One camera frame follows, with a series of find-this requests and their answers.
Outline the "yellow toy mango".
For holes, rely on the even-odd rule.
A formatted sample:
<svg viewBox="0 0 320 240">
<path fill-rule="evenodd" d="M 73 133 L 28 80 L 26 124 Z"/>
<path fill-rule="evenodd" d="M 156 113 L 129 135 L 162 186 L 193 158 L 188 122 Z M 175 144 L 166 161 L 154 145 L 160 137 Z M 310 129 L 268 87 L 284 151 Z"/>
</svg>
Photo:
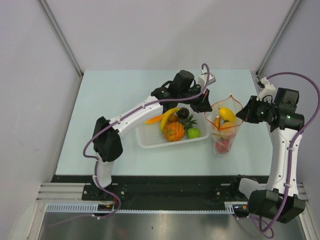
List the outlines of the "yellow toy mango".
<svg viewBox="0 0 320 240">
<path fill-rule="evenodd" d="M 236 115 L 227 107 L 220 107 L 218 114 L 224 122 L 234 123 L 236 121 Z"/>
</svg>

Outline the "orange toy ginger root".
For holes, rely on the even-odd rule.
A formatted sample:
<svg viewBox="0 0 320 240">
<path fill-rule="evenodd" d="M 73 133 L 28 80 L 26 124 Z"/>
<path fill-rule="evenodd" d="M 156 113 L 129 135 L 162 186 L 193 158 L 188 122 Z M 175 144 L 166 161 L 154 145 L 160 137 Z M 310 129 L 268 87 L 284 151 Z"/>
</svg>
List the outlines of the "orange toy ginger root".
<svg viewBox="0 0 320 240">
<path fill-rule="evenodd" d="M 213 125 L 214 125 L 214 129 L 215 129 L 216 131 L 219 131 L 219 130 L 220 130 L 221 118 L 220 118 L 219 115 L 214 119 Z"/>
</svg>

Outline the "green toy bell pepper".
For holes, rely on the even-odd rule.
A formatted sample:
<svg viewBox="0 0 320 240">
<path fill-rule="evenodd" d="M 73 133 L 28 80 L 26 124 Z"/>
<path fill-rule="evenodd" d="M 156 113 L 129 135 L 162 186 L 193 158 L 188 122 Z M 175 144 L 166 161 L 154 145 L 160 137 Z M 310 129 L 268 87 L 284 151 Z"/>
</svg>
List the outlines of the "green toy bell pepper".
<svg viewBox="0 0 320 240">
<path fill-rule="evenodd" d="M 198 128 L 189 128 L 186 135 L 188 139 L 195 139 L 201 136 L 201 132 Z"/>
</svg>

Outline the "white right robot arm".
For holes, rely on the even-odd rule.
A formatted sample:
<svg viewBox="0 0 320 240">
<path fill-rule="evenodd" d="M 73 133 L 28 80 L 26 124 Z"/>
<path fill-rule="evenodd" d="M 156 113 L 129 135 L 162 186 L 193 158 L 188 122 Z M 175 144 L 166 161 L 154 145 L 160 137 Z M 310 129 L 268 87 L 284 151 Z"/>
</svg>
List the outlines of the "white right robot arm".
<svg viewBox="0 0 320 240">
<path fill-rule="evenodd" d="M 248 212 L 286 224 L 301 214 L 306 202 L 299 199 L 297 157 L 305 117 L 296 112 L 299 92 L 288 88 L 264 89 L 252 95 L 236 116 L 244 122 L 270 127 L 271 168 L 267 183 L 261 186 L 249 176 L 237 175 L 230 188 L 231 196 L 248 200 Z"/>
</svg>

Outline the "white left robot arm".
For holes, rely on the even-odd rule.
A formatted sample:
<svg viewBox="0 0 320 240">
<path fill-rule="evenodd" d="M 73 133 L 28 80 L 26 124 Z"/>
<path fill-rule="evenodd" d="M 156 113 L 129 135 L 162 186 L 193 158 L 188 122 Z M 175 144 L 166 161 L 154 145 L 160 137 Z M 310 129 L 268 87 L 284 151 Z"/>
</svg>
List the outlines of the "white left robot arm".
<svg viewBox="0 0 320 240">
<path fill-rule="evenodd" d="M 100 117 L 92 136 L 96 153 L 93 194 L 100 200 L 110 196 L 114 162 L 123 153 L 122 138 L 127 133 L 152 117 L 178 112 L 178 104 L 188 105 L 197 114 L 211 111 L 208 86 L 215 81 L 209 70 L 202 69 L 198 79 L 191 72 L 180 70 L 173 80 L 153 90 L 133 109 L 112 119 Z"/>
</svg>

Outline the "orange toy fruit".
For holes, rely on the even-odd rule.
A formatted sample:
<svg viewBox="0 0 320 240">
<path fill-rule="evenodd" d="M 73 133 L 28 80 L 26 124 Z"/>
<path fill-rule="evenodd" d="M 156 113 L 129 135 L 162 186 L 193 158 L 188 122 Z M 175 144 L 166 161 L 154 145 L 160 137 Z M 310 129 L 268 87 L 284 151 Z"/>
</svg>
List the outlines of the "orange toy fruit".
<svg viewBox="0 0 320 240">
<path fill-rule="evenodd" d="M 230 121 L 225 121 L 220 124 L 219 131 L 220 132 L 228 132 L 228 131 L 233 131 L 235 128 L 235 124 Z"/>
</svg>

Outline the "pink toy peach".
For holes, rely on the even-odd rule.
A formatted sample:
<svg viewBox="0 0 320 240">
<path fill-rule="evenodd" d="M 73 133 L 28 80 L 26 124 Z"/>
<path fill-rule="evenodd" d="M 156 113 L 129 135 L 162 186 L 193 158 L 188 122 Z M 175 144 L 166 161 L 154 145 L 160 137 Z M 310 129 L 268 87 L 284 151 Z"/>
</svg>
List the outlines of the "pink toy peach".
<svg viewBox="0 0 320 240">
<path fill-rule="evenodd" d="M 219 154 L 226 154 L 229 152 L 229 140 L 222 139 L 215 142 L 215 149 Z"/>
</svg>

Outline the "clear zip bag red zipper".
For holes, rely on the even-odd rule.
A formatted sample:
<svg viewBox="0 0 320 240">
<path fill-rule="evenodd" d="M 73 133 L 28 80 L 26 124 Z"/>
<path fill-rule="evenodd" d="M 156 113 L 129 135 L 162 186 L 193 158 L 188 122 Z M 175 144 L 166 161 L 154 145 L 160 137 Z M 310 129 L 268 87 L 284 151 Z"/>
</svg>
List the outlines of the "clear zip bag red zipper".
<svg viewBox="0 0 320 240">
<path fill-rule="evenodd" d="M 211 105 L 211 111 L 204 113 L 212 140 L 212 154 L 220 157 L 231 151 L 233 142 L 243 121 L 236 113 L 243 105 L 230 94 L 226 99 Z"/>
</svg>

